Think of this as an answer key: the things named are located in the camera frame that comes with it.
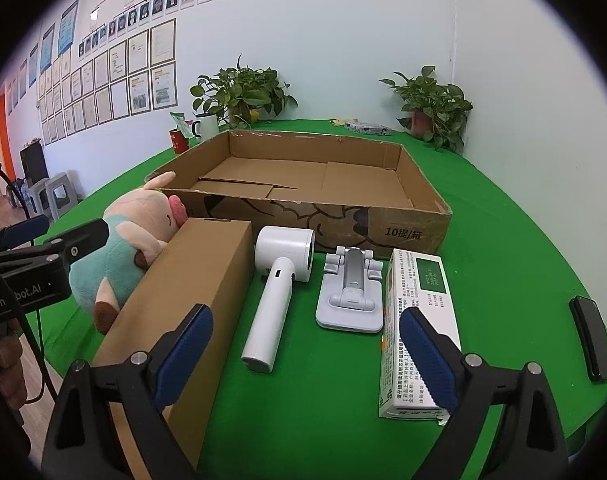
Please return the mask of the person's left hand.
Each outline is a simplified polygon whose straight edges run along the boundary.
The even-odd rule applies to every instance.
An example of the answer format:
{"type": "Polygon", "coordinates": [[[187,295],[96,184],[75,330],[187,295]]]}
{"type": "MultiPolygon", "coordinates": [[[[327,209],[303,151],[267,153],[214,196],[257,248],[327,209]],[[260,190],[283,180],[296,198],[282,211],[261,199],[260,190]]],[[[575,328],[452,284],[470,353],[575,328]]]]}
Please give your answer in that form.
{"type": "Polygon", "coordinates": [[[0,393],[11,410],[17,411],[26,404],[27,388],[23,372],[22,334],[17,320],[8,321],[5,335],[0,339],[0,393]]]}

